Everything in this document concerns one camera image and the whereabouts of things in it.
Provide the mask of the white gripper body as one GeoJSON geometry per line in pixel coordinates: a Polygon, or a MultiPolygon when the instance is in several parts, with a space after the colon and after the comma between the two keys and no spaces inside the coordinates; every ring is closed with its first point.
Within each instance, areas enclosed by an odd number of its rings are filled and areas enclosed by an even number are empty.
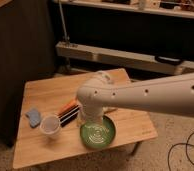
{"type": "Polygon", "coordinates": [[[101,124],[103,122],[104,111],[102,107],[80,105],[77,116],[77,125],[81,126],[86,122],[101,124]]]}

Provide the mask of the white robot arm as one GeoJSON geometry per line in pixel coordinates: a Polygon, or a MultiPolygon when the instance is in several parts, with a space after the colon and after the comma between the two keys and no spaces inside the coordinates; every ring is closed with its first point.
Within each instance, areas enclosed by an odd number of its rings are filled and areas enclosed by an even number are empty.
{"type": "Polygon", "coordinates": [[[96,72],[77,90],[78,125],[101,124],[104,107],[194,115],[194,73],[115,84],[106,71],[96,72]]]}

